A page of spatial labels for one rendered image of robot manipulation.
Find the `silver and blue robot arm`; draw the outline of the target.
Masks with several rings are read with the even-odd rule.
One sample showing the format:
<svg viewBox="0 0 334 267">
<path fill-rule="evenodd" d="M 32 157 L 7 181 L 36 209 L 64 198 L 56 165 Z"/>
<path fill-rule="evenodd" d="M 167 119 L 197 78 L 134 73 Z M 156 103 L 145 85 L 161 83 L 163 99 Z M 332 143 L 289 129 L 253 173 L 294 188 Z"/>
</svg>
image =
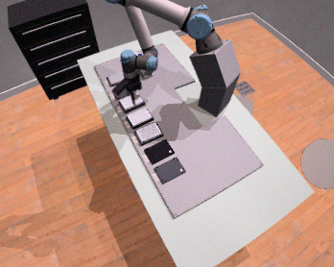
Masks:
<svg viewBox="0 0 334 267">
<path fill-rule="evenodd" d="M 222 39 L 216 33 L 214 26 L 212 27 L 212 21 L 208 17 L 209 12 L 206 5 L 193 9 L 191 7 L 181 7 L 168 0 L 106 1 L 125 6 L 125 10 L 144 54 L 143 56 L 138 56 L 132 50 L 125 50 L 121 53 L 123 74 L 127 79 L 136 76 L 136 69 L 148 71 L 156 71 L 157 69 L 158 50 L 154 46 L 141 10 L 178 25 L 181 31 L 197 39 L 196 50 L 198 54 L 212 52 L 223 45 Z M 127 75 L 127 73 L 130 73 L 130 75 Z M 131 81 L 127 81 L 125 78 L 113 89 L 115 94 L 119 95 L 131 83 Z"/>
</svg>

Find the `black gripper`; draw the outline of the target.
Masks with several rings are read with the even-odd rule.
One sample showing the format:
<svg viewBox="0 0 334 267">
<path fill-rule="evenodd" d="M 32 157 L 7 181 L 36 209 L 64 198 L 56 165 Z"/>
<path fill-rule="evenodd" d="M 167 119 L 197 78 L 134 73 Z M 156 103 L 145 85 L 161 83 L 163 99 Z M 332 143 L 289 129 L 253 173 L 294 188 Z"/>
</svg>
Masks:
<svg viewBox="0 0 334 267">
<path fill-rule="evenodd" d="M 137 70 L 136 70 L 137 72 Z M 125 77 L 124 77 L 125 78 Z M 142 84 L 140 82 L 140 76 L 139 76 L 139 73 L 137 72 L 136 76 L 134 78 L 131 78 L 131 79 L 127 79 L 125 78 L 125 80 L 127 81 L 131 81 L 132 80 L 132 83 L 126 88 L 126 92 L 127 92 L 127 95 L 130 96 L 131 95 L 131 100 L 132 100 L 132 103 L 135 105 L 135 100 L 137 100 L 138 98 L 140 98 L 140 94 L 136 94 L 135 90 L 140 90 L 142 89 Z M 135 87 L 135 88 L 134 88 Z M 131 94 L 129 94 L 129 92 Z"/>
</svg>

